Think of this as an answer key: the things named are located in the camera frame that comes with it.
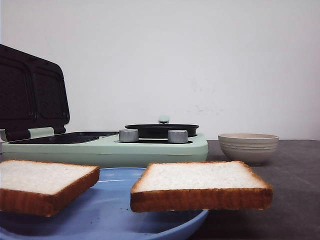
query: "dark table surface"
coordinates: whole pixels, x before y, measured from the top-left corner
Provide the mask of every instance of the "dark table surface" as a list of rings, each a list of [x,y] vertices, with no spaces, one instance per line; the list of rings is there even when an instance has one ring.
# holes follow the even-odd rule
[[[208,144],[208,161],[227,160],[217,140]],[[273,186],[271,207],[211,210],[190,240],[320,239],[320,141],[280,140],[268,164],[252,168]]]

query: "bowl rim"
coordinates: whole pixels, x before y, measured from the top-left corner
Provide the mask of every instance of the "bowl rim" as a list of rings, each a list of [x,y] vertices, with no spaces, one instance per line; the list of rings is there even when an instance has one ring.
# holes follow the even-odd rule
[[[257,135],[261,137],[239,137],[232,135]],[[228,138],[228,139],[246,139],[246,140],[272,140],[279,139],[278,136],[265,133],[252,133],[252,132],[232,132],[232,133],[221,133],[218,137]]]

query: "sandwich maker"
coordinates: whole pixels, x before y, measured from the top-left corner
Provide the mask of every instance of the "sandwich maker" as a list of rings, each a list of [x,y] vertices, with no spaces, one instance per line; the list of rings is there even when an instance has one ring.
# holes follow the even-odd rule
[[[205,161],[198,125],[127,125],[122,130],[66,133],[69,106],[61,68],[0,44],[0,136],[3,159],[110,167]],[[183,143],[175,134],[184,134]]]

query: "black cooking plate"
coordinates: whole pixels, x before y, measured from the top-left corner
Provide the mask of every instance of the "black cooking plate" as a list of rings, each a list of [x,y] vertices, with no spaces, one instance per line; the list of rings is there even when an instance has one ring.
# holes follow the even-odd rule
[[[9,144],[80,144],[118,134],[118,131],[78,131],[52,136],[11,141]]]
[[[198,125],[191,124],[137,124],[127,125],[126,129],[138,129],[139,138],[167,139],[169,130],[187,130],[188,137],[197,135]]]

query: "toast slice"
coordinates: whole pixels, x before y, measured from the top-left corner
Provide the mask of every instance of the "toast slice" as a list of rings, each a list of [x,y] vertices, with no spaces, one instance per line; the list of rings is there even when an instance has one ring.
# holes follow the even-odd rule
[[[0,210],[50,217],[99,180],[99,167],[11,159],[0,163]]]
[[[273,188],[241,161],[150,163],[132,186],[133,212],[265,209]]]

